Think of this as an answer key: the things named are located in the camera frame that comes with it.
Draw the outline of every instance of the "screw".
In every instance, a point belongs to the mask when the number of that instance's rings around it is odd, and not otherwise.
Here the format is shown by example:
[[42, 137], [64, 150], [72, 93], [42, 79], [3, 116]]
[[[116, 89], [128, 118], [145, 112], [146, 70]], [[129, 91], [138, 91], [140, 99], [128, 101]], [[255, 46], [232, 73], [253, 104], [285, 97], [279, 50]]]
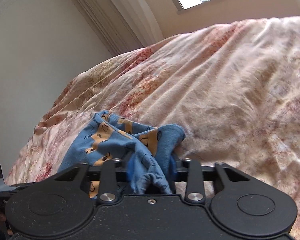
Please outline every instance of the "screw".
[[100, 199], [103, 201], [113, 201], [115, 200], [115, 195], [112, 193], [103, 193], [101, 194]]
[[148, 199], [149, 204], [155, 204], [157, 201], [155, 199]]
[[200, 201], [203, 199], [203, 195], [197, 192], [194, 193], [190, 193], [188, 195], [188, 199], [192, 200], [192, 201]]

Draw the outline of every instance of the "curtain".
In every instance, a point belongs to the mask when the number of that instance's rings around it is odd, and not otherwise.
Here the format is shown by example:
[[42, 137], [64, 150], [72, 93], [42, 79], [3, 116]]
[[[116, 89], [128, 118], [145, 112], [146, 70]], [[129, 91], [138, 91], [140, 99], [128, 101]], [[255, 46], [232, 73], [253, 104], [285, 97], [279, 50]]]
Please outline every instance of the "curtain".
[[111, 0], [143, 46], [163, 40], [161, 29], [145, 0]]
[[72, 0], [113, 56], [163, 40], [145, 0]]

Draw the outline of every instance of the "blue cloth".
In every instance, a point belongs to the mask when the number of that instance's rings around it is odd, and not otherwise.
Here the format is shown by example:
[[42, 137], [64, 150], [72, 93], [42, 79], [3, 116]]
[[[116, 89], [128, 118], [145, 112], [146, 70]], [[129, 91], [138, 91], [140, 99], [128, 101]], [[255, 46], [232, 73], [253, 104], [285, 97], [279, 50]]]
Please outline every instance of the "blue cloth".
[[165, 176], [168, 176], [171, 153], [184, 138], [183, 128], [176, 124], [156, 128], [101, 111], [79, 133], [58, 171], [82, 161], [101, 165], [112, 158], [122, 159], [132, 151], [128, 180], [133, 192], [144, 194], [153, 184], [163, 194], [171, 194]]

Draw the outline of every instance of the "wall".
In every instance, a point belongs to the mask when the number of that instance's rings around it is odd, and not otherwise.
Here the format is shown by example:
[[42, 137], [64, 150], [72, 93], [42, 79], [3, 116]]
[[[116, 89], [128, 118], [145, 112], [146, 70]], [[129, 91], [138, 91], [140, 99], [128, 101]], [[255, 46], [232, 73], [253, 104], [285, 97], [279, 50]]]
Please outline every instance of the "wall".
[[165, 38], [218, 23], [300, 15], [300, 0], [212, 0], [180, 14], [172, 0], [146, 0]]
[[68, 82], [110, 57], [70, 0], [0, 3], [0, 163], [5, 175]]

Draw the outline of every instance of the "circular cover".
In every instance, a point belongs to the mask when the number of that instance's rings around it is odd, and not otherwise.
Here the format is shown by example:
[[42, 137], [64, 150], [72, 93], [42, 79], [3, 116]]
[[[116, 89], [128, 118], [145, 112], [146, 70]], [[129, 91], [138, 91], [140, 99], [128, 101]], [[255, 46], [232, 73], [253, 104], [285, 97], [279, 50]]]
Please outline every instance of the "circular cover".
[[13, 232], [51, 237], [66, 234], [91, 215], [89, 196], [71, 182], [38, 183], [13, 195], [5, 214]]
[[297, 217], [292, 198], [270, 186], [264, 190], [242, 187], [245, 183], [234, 182], [214, 196], [213, 216], [240, 235], [265, 237], [290, 230]]

